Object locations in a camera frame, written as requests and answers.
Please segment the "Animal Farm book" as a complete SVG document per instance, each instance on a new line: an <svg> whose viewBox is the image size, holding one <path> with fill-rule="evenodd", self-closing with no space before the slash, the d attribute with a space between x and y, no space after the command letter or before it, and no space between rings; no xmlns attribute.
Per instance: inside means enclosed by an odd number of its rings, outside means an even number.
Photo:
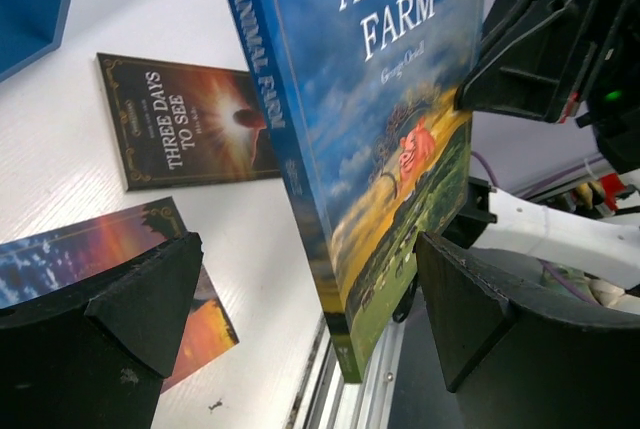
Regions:
<svg viewBox="0 0 640 429"><path fill-rule="evenodd" d="M484 0L228 0L344 380L464 203Z"/></svg>

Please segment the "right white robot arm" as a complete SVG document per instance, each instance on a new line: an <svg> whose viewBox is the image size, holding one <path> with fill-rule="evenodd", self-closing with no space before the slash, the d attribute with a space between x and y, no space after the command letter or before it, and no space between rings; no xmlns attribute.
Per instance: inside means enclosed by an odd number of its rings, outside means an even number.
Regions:
<svg viewBox="0 0 640 429"><path fill-rule="evenodd" d="M590 127L623 181L639 181L639 0L495 0L460 109ZM639 231L494 189L491 221L475 240L583 270L611 285L639 284Z"/></svg>

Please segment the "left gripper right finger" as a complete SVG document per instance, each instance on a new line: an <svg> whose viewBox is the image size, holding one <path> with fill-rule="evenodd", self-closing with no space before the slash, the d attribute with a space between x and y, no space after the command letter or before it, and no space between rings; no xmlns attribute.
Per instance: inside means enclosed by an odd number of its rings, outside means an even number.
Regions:
<svg viewBox="0 0 640 429"><path fill-rule="evenodd" d="M437 234L420 233L415 253L465 427L638 427L638 315L544 288Z"/></svg>

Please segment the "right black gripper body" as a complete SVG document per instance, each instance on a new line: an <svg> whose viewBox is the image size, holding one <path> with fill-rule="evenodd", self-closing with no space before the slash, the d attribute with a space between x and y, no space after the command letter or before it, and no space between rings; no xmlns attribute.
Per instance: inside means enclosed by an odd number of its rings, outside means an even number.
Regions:
<svg viewBox="0 0 640 429"><path fill-rule="evenodd" d="M584 86L573 96L585 110L601 155L620 174L639 168L639 0L598 0L585 33L596 44Z"/></svg>

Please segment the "Jane Eyre book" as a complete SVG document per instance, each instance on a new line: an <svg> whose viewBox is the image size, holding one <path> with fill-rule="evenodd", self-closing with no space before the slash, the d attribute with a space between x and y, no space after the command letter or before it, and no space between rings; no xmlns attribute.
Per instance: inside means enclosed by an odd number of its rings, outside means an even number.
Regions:
<svg viewBox="0 0 640 429"><path fill-rule="evenodd" d="M124 263L186 232L171 197L1 245L1 307L8 308ZM200 271L167 391L239 342L205 269Z"/></svg>

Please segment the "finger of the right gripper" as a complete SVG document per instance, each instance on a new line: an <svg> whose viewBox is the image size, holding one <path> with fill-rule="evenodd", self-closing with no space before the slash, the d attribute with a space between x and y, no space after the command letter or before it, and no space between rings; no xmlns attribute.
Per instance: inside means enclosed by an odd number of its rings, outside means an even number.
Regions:
<svg viewBox="0 0 640 429"><path fill-rule="evenodd" d="M598 50L588 33L598 2L495 0L456 108L541 122L574 116Z"/></svg>

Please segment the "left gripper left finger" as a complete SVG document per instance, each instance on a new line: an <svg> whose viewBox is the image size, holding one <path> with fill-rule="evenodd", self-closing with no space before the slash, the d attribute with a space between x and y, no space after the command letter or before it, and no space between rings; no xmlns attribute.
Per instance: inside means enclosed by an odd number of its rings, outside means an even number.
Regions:
<svg viewBox="0 0 640 429"><path fill-rule="evenodd" d="M188 232L2 310L2 427L150 427L202 259Z"/></svg>

